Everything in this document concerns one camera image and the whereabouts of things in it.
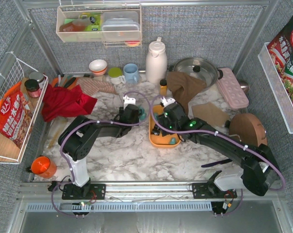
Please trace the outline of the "dark teal capsule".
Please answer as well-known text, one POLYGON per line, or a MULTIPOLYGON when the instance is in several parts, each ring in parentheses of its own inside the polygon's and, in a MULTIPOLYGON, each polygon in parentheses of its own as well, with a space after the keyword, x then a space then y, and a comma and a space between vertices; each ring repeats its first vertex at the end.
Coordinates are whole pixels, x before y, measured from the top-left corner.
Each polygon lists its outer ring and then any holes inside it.
POLYGON ((169 142, 170 145, 174 145, 176 144, 176 138, 171 138, 170 142, 169 142))

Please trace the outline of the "black coffee capsule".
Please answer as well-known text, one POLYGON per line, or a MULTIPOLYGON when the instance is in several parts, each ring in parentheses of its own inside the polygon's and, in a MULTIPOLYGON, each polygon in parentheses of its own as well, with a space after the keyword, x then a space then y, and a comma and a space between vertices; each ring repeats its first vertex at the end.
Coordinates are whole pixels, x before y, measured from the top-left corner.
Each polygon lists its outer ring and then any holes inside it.
POLYGON ((160 131, 159 130, 156 130, 156 129, 153 129, 152 131, 151 131, 151 134, 152 135, 160 135, 160 131))

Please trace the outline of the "orange plastic storage basket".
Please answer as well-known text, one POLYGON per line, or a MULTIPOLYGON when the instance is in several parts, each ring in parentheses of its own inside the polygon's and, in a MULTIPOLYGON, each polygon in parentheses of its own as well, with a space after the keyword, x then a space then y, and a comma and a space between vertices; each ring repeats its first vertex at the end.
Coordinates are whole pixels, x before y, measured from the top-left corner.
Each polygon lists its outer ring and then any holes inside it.
MULTIPOLYGON (((155 118, 157 119, 157 115, 160 115, 163 113, 163 107, 161 105, 155 105, 153 106, 153 114, 155 118)), ((160 149, 170 149, 176 147, 180 142, 181 139, 178 134, 172 134, 166 131, 163 131, 153 120, 152 116, 149 117, 149 140, 151 144, 160 149), (161 133, 160 135, 152 135, 151 131, 153 129, 159 130, 161 133), (169 142, 171 138, 176 138, 176 144, 170 145, 169 142)))

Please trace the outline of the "brown cork mat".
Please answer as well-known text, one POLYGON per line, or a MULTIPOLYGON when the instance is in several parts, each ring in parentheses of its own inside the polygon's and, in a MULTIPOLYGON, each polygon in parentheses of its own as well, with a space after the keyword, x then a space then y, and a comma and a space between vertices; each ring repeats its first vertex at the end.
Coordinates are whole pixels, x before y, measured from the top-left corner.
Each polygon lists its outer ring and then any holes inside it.
POLYGON ((211 102, 192 106, 193 116, 213 127, 223 127, 230 116, 211 102))

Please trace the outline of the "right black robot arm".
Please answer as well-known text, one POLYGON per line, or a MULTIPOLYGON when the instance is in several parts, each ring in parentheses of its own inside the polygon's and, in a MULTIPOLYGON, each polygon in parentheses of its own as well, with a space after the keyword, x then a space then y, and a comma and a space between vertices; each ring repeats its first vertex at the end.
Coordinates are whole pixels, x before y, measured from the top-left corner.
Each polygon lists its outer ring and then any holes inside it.
POLYGON ((267 145, 247 145, 217 131, 199 118, 189 119, 183 107, 173 98, 162 99, 161 106, 163 114, 153 119, 162 131, 176 133, 184 140, 207 146, 240 167, 240 171, 232 172, 232 175, 239 177, 236 182, 230 181, 230 176, 224 171, 216 175, 213 183, 220 190, 244 187, 257 196, 264 196, 277 179, 282 180, 280 190, 284 189, 285 179, 267 145))

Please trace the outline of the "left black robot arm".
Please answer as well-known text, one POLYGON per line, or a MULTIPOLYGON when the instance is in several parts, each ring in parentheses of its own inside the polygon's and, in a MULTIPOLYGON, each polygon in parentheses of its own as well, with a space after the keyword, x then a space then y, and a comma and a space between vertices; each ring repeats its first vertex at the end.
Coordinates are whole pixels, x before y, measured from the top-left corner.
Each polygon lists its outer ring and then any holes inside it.
POLYGON ((86 116, 76 117, 63 131, 58 139, 60 152, 69 164, 72 183, 77 187, 85 186, 89 181, 86 167, 86 156, 97 138, 125 136, 132 125, 139 123, 142 110, 136 105, 129 104, 120 107, 113 121, 95 121, 86 116))

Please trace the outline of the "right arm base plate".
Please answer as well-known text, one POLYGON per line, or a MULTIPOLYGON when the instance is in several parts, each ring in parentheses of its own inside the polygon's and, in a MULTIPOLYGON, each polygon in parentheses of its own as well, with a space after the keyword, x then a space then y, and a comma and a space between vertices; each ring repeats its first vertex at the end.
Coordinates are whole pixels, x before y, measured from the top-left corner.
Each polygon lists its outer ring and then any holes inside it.
POLYGON ((214 184, 192 183, 189 190, 194 199, 234 199, 237 198, 237 192, 234 190, 222 191, 214 184))

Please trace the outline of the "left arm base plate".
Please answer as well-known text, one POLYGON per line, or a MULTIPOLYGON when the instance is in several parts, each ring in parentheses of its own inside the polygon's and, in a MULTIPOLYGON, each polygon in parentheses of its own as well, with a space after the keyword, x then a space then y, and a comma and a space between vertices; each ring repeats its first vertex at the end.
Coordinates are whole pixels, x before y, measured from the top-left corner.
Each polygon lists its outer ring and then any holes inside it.
POLYGON ((66 184, 63 188, 63 200, 103 200, 106 193, 106 184, 89 183, 83 187, 66 184))

